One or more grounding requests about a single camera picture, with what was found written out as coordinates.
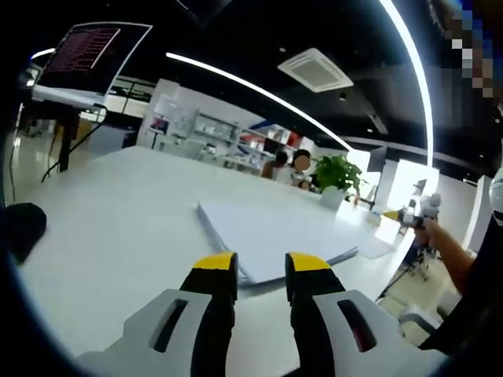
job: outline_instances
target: human arm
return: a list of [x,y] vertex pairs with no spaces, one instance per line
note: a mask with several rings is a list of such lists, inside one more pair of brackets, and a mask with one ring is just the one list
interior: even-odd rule
[[270,162],[264,163],[264,167],[262,168],[262,172],[260,173],[260,177],[273,179],[273,166]]
[[424,219],[425,230],[416,231],[418,239],[439,251],[447,272],[456,289],[463,294],[468,274],[474,259],[470,258],[461,245],[437,221]]

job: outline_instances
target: white pot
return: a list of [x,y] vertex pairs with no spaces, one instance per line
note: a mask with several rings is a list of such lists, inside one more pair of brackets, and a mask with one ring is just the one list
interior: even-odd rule
[[345,197],[345,191],[339,190],[336,186],[329,186],[321,193],[320,204],[331,210],[339,210]]

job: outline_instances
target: stack of paper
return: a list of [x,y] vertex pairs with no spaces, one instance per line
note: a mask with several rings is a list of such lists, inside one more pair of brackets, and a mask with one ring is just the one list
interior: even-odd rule
[[317,255],[331,265],[358,252],[358,227],[334,213],[306,216],[225,202],[199,202],[197,212],[214,251],[238,253],[241,284],[284,277],[290,251]]

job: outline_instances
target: air conditioner vent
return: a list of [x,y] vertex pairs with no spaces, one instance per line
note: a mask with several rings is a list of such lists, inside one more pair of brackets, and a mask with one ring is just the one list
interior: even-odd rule
[[278,68],[315,93],[353,86],[353,82],[317,49],[309,49]]

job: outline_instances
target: green plant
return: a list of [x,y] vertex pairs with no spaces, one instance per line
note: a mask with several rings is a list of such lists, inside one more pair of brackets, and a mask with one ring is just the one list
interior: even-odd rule
[[329,186],[335,186],[343,191],[354,187],[356,192],[360,193],[362,171],[347,161],[346,156],[323,156],[313,160],[316,162],[315,173],[318,175],[322,191]]

